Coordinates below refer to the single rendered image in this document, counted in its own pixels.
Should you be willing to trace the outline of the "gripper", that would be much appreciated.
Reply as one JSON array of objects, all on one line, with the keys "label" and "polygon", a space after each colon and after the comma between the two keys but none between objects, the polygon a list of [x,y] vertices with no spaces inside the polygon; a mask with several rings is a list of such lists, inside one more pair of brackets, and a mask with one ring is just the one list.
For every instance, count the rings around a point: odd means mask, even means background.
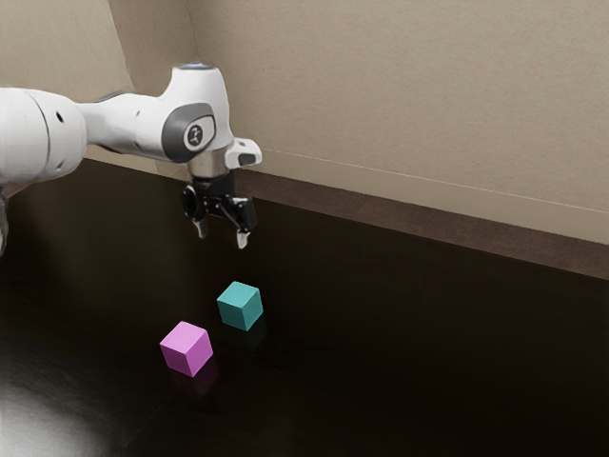
[{"label": "gripper", "polygon": [[244,249],[258,219],[254,202],[245,196],[235,196],[235,176],[232,171],[214,177],[193,177],[191,185],[182,190],[185,216],[191,220],[200,239],[208,235],[204,201],[220,199],[215,208],[236,229],[237,246]]}]

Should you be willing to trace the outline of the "teal block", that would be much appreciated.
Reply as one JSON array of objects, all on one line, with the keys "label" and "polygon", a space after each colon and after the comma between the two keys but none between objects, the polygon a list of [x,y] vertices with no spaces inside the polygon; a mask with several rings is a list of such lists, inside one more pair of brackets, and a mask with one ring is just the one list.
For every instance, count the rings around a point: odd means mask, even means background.
[{"label": "teal block", "polygon": [[261,292],[233,281],[217,298],[221,320],[231,327],[249,331],[264,312]]}]

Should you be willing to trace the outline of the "pink block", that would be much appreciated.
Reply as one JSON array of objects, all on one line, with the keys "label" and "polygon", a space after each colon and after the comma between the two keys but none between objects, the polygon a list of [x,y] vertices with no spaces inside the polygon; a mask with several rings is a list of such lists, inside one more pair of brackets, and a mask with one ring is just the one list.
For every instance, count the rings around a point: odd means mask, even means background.
[{"label": "pink block", "polygon": [[189,377],[194,377],[213,355],[207,330],[185,321],[167,334],[160,348],[167,366]]}]

